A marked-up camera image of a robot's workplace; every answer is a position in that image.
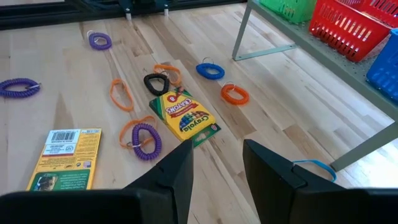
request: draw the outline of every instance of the wooden floor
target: wooden floor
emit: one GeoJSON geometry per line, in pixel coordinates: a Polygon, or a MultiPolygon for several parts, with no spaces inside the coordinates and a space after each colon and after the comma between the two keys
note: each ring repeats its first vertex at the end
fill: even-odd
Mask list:
{"type": "MultiPolygon", "coordinates": [[[[183,86],[223,129],[195,149],[189,223],[259,223],[244,174],[243,139],[291,160],[329,163],[392,123],[303,50],[234,62],[231,53],[244,8],[234,4],[174,11],[168,18],[137,17],[132,24],[120,18],[0,32],[0,80],[26,77],[43,84],[31,98],[0,100],[0,194],[26,188],[51,129],[103,129],[96,189],[122,188],[166,156],[179,141],[163,124],[159,133],[164,147],[156,161],[142,162],[118,143],[126,122],[154,114],[148,106],[154,96],[142,79],[155,63],[181,69],[183,86]],[[109,34],[113,48],[92,50],[88,30],[109,34]],[[224,79],[209,81],[196,73],[205,57],[226,70],[224,79]],[[123,112],[110,100],[114,78],[129,85],[134,112],[123,112]],[[232,106],[220,98],[228,81],[250,92],[248,105],[232,106]]],[[[241,53],[287,43],[291,41],[252,14],[241,53]]],[[[116,94],[125,99],[122,90],[116,94]]],[[[392,142],[339,172],[337,183],[398,187],[397,147],[392,142]]]]}

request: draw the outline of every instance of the crayola logo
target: crayola logo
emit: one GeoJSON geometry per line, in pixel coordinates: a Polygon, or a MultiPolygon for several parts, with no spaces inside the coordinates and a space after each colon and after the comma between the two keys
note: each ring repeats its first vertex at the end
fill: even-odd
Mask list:
{"type": "Polygon", "coordinates": [[[183,128],[183,131],[187,132],[192,130],[193,128],[195,128],[196,125],[202,123],[203,121],[207,121],[209,119],[209,117],[207,115],[202,116],[199,119],[194,120],[193,122],[191,122],[190,124],[188,124],[187,126],[185,126],[183,128]]]}

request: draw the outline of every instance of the crayola crayons box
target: crayola crayons box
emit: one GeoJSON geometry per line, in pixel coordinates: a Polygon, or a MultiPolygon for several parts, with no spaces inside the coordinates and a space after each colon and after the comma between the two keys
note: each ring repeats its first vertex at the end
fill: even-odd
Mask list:
{"type": "Polygon", "coordinates": [[[178,89],[169,91],[149,102],[149,106],[180,141],[192,139],[199,146],[221,128],[216,118],[187,90],[177,95],[178,89]]]}
{"type": "Polygon", "coordinates": [[[101,129],[51,130],[26,190],[91,189],[101,129]]]}

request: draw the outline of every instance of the black coil keychain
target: black coil keychain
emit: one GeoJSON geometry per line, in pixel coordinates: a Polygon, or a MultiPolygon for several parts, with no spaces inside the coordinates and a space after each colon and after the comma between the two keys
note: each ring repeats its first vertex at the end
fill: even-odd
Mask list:
{"type": "Polygon", "coordinates": [[[163,75],[160,73],[153,73],[146,75],[144,77],[144,84],[147,87],[147,89],[155,96],[161,96],[169,91],[169,86],[170,86],[170,80],[167,77],[167,75],[163,75]],[[151,79],[153,78],[160,78],[163,79],[164,85],[163,85],[163,90],[156,90],[153,86],[152,83],[150,82],[151,79]]]}

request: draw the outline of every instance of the red plastic basket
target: red plastic basket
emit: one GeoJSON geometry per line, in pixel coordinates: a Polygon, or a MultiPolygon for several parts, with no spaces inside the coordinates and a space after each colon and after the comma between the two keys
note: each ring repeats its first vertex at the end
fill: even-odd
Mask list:
{"type": "Polygon", "coordinates": [[[398,26],[397,14],[398,0],[318,0],[309,29],[358,62],[382,50],[379,44],[389,35],[390,26],[398,26]]]}

